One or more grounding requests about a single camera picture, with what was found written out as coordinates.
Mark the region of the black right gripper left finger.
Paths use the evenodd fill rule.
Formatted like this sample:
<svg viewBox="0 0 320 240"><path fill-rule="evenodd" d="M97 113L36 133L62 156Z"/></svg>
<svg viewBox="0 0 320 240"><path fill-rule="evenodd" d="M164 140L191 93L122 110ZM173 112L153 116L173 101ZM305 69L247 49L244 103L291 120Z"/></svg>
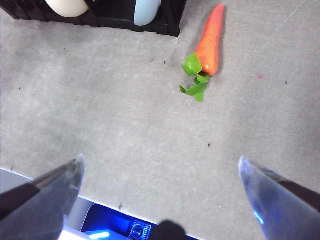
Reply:
<svg viewBox="0 0 320 240"><path fill-rule="evenodd" d="M85 159L75 159L0 195L2 240L57 240L78 198Z"/></svg>

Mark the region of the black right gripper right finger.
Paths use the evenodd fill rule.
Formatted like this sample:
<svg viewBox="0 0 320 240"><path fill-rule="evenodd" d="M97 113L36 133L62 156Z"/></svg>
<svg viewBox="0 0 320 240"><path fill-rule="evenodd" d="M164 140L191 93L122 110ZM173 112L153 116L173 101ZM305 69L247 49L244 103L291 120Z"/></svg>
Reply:
<svg viewBox="0 0 320 240"><path fill-rule="evenodd" d="M242 156L238 163L253 214L267 240L318 240L320 194Z"/></svg>

